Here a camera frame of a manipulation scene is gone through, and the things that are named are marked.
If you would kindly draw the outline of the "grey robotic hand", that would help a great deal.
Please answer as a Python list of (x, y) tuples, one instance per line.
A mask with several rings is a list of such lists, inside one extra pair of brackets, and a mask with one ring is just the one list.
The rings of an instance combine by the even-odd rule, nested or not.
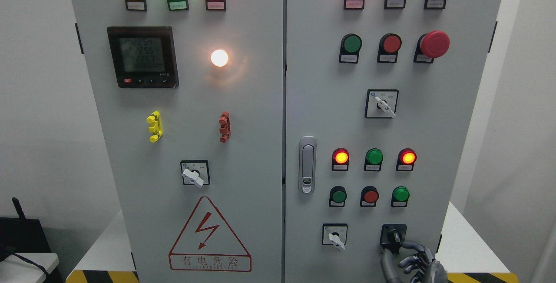
[[(417, 269), (413, 275), (412, 283), (448, 283), (447, 271), (436, 260), (434, 253), (427, 247), (413, 242), (401, 242), (401, 247), (414, 249), (417, 253), (401, 260), (397, 267), (403, 268), (405, 274)], [(394, 269), (392, 252), (385, 249), (381, 254), (381, 269), (387, 283), (401, 283), (401, 278)]]

